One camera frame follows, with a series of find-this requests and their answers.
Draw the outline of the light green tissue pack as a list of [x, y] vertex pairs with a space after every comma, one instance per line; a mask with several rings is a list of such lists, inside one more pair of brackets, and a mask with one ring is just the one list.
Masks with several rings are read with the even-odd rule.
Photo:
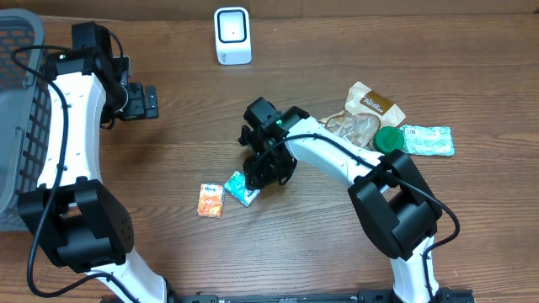
[[408, 154], [450, 157], [455, 153], [449, 126], [402, 125], [400, 131], [404, 138], [403, 149]]

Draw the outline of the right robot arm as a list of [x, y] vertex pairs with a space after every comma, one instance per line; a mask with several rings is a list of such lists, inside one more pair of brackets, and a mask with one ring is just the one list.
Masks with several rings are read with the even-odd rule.
[[440, 286], [431, 253], [441, 208], [411, 158], [354, 146], [326, 130], [307, 111], [282, 112], [264, 98], [246, 109], [241, 135], [253, 155], [243, 171], [248, 189], [286, 184], [306, 162], [343, 184], [364, 233], [391, 260], [393, 296], [401, 302], [437, 302]]

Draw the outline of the green lid jar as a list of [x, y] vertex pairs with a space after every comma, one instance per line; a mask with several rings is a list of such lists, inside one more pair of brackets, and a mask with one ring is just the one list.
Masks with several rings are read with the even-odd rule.
[[394, 150], [403, 149], [404, 136], [396, 127], [385, 126], [376, 132], [372, 145], [377, 152], [388, 155]]

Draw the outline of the beige brown snack pouch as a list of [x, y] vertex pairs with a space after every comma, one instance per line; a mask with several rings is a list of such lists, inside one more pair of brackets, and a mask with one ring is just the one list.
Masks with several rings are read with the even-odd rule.
[[381, 128], [397, 127], [405, 118], [392, 100], [356, 82], [348, 91], [344, 109], [318, 122], [331, 133], [366, 148]]

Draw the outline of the orange tissue pack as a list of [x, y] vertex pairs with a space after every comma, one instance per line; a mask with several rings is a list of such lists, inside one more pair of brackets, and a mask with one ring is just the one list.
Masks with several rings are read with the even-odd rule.
[[221, 218], [224, 208], [225, 193], [220, 184], [203, 183], [200, 186], [197, 214], [199, 216]]

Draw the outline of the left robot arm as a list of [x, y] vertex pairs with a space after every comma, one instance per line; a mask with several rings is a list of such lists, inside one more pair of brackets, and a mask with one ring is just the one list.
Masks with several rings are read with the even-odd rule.
[[72, 46], [49, 46], [38, 78], [48, 87], [50, 130], [44, 167], [18, 211], [34, 240], [58, 268], [96, 279], [122, 302], [172, 302], [168, 281], [134, 247], [129, 212], [105, 188], [99, 132], [116, 121], [158, 116], [157, 92], [130, 81], [130, 60], [117, 36], [94, 22], [72, 26]]

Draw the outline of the teal tissue pack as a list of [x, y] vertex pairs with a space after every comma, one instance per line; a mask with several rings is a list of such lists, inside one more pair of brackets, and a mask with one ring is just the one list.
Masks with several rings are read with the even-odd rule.
[[243, 206], [249, 207], [260, 195], [260, 189], [248, 189], [245, 176], [235, 171], [224, 183], [224, 189]]

